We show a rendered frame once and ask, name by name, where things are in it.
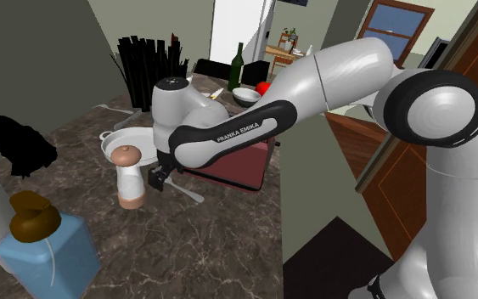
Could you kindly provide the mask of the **silver spoon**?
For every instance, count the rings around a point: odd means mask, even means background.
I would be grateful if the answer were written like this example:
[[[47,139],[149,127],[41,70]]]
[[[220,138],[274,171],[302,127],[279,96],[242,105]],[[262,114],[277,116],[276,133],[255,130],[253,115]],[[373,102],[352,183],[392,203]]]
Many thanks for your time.
[[[186,194],[187,196],[189,196],[190,198],[192,198],[193,200],[195,200],[199,203],[202,203],[205,200],[205,198],[202,195],[199,195],[199,194],[197,194],[193,191],[190,191],[188,189],[185,189],[185,188],[183,188],[181,186],[178,186],[177,184],[173,183],[171,178],[167,178],[165,180],[165,183],[170,184],[173,188],[183,192],[184,194]]]

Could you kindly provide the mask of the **white and tan pepper mill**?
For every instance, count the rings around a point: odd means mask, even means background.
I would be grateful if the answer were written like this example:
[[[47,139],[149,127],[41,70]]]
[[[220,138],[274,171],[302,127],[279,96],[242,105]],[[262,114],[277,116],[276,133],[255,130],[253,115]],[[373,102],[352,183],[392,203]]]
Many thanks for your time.
[[[118,199],[121,207],[138,209],[144,203],[145,187],[139,161],[142,154],[132,145],[122,145],[111,153],[111,161],[116,166]]]

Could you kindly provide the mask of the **dark red box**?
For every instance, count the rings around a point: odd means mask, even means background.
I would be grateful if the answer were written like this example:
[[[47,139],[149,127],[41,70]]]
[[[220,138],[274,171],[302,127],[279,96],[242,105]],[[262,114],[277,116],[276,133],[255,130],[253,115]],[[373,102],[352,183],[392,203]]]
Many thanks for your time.
[[[276,144],[274,138],[253,144],[225,155],[208,167],[185,168],[184,174],[203,178],[213,183],[256,193],[261,190]]]

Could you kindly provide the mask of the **silver fork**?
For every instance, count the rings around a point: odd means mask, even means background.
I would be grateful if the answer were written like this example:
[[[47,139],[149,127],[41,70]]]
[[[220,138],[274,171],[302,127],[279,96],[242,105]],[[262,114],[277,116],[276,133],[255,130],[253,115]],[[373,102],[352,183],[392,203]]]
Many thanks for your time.
[[[107,104],[97,104],[93,108],[103,108],[103,109],[106,109],[106,110],[113,110],[113,111],[121,112],[121,113],[128,114],[128,115],[134,114],[134,111],[111,108]]]

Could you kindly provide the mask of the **black bundle of sticks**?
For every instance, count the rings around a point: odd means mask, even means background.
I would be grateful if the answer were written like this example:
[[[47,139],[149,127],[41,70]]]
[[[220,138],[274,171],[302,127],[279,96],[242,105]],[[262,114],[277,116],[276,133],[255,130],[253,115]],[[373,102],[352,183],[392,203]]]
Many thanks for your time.
[[[166,77],[187,77],[189,59],[181,59],[183,47],[172,34],[170,45],[165,40],[122,37],[117,48],[121,65],[115,63],[123,76],[133,108],[150,111],[155,84]]]

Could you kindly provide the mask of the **white bowl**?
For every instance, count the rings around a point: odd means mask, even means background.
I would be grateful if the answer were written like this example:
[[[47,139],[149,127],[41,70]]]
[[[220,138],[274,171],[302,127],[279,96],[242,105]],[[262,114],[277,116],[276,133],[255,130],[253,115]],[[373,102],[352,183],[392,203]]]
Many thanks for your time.
[[[241,107],[251,107],[261,98],[261,95],[252,89],[246,87],[237,87],[233,91],[234,101]]]

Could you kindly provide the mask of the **black box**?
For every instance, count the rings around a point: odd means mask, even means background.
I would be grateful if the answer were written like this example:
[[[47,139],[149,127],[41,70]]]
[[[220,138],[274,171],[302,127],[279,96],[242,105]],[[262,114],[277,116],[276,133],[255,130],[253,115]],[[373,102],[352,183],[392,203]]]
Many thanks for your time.
[[[259,82],[265,82],[269,71],[270,63],[264,60],[257,60],[244,66],[241,83],[256,86]]]
[[[212,61],[209,59],[198,59],[194,66],[193,73],[228,80],[230,71],[231,65]]]

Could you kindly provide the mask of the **green wine bottle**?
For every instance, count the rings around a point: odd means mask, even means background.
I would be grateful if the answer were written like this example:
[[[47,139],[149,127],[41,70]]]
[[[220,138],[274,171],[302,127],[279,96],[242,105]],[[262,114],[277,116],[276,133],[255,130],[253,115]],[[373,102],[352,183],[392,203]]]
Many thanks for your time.
[[[232,60],[230,65],[230,73],[228,78],[228,91],[232,92],[235,88],[240,86],[240,78],[244,66],[244,61],[242,58],[242,51],[243,51],[244,44],[242,42],[239,43],[237,53]]]

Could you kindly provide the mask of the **black ragged lump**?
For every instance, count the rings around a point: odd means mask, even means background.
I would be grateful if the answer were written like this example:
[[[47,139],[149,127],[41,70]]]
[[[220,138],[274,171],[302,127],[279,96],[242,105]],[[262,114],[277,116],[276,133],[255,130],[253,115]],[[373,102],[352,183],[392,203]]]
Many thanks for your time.
[[[37,130],[0,115],[0,154],[11,164],[11,175],[29,177],[58,158],[57,149]]]

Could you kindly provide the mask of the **blue soap dispenser brown pump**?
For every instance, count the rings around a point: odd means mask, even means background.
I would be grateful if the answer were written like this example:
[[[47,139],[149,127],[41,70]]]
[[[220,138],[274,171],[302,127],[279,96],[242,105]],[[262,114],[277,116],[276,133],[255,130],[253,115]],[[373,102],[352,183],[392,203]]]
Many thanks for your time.
[[[24,190],[13,195],[0,259],[35,299],[80,299],[100,269],[85,220]]]

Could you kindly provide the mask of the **wooden table with chair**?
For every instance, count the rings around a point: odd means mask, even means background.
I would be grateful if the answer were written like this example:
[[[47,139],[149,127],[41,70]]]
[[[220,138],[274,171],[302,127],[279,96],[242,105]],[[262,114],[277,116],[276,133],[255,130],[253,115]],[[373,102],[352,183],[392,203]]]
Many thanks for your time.
[[[301,51],[298,49],[296,47],[298,39],[299,37],[296,34],[296,28],[284,28],[279,37],[278,45],[266,46],[265,54],[273,56],[270,76],[273,76],[273,71],[276,66],[286,67],[287,65],[291,65],[295,60],[312,53],[312,46],[310,46],[307,51]]]

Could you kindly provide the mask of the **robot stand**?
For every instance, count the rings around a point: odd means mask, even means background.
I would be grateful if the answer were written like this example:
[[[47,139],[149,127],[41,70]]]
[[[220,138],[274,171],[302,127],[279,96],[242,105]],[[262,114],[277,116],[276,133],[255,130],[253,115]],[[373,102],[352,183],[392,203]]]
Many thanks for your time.
[[[335,217],[284,270],[284,299],[347,299],[393,261],[341,218]]]

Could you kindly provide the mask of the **brown wooden cabinet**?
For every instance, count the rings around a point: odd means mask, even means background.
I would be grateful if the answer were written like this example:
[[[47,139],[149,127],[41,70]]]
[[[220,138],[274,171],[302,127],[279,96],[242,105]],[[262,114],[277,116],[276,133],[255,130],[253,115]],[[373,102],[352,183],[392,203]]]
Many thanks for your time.
[[[478,84],[478,3],[465,28],[438,62]],[[393,137],[369,121],[326,115],[392,260],[425,223],[426,148]]]

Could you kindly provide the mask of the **brown framed window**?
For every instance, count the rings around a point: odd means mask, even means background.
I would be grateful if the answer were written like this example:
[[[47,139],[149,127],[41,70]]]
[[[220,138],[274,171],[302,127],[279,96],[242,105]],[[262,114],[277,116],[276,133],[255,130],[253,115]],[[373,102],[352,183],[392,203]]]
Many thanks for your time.
[[[397,0],[373,0],[357,38],[379,38],[389,47],[395,65],[402,68],[434,11]]]

